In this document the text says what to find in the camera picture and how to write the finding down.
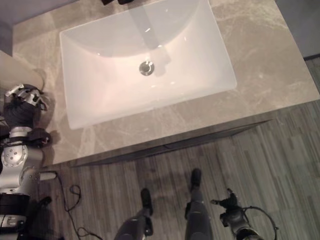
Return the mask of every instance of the cable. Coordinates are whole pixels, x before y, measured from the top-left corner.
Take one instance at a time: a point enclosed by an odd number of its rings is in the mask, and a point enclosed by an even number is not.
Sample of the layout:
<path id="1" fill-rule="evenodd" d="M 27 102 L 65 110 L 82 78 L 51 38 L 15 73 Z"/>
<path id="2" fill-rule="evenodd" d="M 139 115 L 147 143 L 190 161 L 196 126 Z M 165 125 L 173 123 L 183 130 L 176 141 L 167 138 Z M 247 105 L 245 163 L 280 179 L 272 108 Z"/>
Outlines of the cable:
<path id="1" fill-rule="evenodd" d="M 66 201 L 66 196 L 65 196 L 65 192 L 64 192 L 64 187 L 63 187 L 63 184 L 62 184 L 62 181 L 61 181 L 61 178 L 59 177 L 59 175 L 56 173 L 56 177 L 58 178 L 59 180 L 59 183 L 60 183 L 60 188 L 61 188 L 61 192 L 62 192 L 62 196 L 63 196 L 63 207 L 64 207 L 64 210 L 68 213 L 70 219 L 71 219 L 71 223 L 72 223 L 72 226 L 73 226 L 73 229 L 75 231 L 75 234 L 77 236 L 77 238 L 79 240 L 81 240 L 82 237 L 86 237 L 86 236 L 94 236 L 96 237 L 97 239 L 99 240 L 103 240 L 102 237 L 98 236 L 97 234 L 91 232 L 91 231 L 88 231 L 87 229 L 85 229 L 84 227 L 78 227 L 76 228 L 76 225 L 75 225 L 75 221 L 71 215 L 71 211 L 73 209 L 75 209 L 75 207 L 78 205 L 78 203 L 80 202 L 80 199 L 82 197 L 81 195 L 81 188 L 79 185 L 72 185 L 70 188 L 69 188 L 69 191 L 70 193 L 74 194 L 74 195 L 77 195 L 78 196 L 78 199 L 76 201 L 76 203 L 72 206 L 72 207 L 68 207 L 68 204 L 67 204 L 67 201 Z"/>
<path id="2" fill-rule="evenodd" d="M 266 213 L 266 211 L 264 211 L 264 210 L 263 210 L 262 208 L 260 208 L 260 207 L 257 207 L 257 206 L 242 207 L 242 211 L 243 211 L 244 216 L 245 216 L 245 218 L 247 219 L 249 225 L 250 225 L 250 223 L 249 223 L 248 217 L 247 217 L 247 215 L 246 215 L 246 211 L 247 211 L 248 209 L 258 210 L 258 211 L 260 211 L 260 212 L 263 212 L 263 213 L 268 217 L 268 219 L 270 220 L 270 222 L 271 222 L 271 224 L 272 224 L 272 227 L 273 227 L 274 240 L 277 240 L 277 239 L 278 239 L 277 230 L 279 230 L 279 228 L 276 226 L 276 223 L 275 223 L 275 221 L 272 219 L 272 217 L 271 217 L 268 213 Z"/>

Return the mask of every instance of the sink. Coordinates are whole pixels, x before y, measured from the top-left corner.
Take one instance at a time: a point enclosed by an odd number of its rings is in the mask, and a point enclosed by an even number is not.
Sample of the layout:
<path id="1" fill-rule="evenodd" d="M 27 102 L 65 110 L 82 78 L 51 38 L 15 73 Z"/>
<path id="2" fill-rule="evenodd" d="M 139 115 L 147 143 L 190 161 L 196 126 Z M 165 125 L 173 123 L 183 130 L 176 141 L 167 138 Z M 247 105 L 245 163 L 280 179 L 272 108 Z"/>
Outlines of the sink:
<path id="1" fill-rule="evenodd" d="M 208 0 L 162 0 L 60 33 L 68 122 L 78 129 L 234 89 Z"/>

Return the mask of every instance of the marble countertop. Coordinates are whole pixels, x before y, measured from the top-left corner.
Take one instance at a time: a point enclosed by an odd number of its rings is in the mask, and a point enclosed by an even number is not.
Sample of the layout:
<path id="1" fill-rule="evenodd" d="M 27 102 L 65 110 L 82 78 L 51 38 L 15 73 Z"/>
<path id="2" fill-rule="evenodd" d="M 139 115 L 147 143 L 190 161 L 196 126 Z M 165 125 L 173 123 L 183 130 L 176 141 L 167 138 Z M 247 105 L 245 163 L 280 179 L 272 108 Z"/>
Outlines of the marble countertop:
<path id="1" fill-rule="evenodd" d="M 45 165 L 57 164 L 320 98 L 273 0 L 209 0 L 237 78 L 234 90 L 71 130 L 64 94 L 59 33 L 123 12 L 117 1 L 79 0 L 14 27 L 13 57 L 45 79 L 52 99 L 41 127 L 52 133 Z M 156 2 L 135 0 L 129 7 Z"/>

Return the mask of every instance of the wall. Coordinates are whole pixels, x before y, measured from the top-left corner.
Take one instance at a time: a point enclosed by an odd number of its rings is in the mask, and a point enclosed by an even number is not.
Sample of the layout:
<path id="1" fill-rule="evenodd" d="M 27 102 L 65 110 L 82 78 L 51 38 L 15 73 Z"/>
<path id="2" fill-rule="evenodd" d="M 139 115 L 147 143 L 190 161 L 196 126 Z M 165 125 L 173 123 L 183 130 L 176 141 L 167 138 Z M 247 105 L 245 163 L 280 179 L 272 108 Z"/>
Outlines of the wall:
<path id="1" fill-rule="evenodd" d="M 320 0 L 276 0 L 302 56 L 320 54 Z"/>
<path id="2" fill-rule="evenodd" d="M 13 25 L 77 0 L 0 0 L 0 50 L 12 55 Z"/>

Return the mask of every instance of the sink drain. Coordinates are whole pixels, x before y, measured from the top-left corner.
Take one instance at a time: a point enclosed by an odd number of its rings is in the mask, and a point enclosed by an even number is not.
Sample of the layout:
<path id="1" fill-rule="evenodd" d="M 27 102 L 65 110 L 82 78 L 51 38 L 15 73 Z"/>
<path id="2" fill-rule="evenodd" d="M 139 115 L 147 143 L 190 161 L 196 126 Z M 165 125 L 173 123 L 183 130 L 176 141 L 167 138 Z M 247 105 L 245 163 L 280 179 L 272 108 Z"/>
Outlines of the sink drain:
<path id="1" fill-rule="evenodd" d="M 144 76 L 151 75 L 155 70 L 155 65 L 152 61 L 146 60 L 140 64 L 139 71 Z"/>

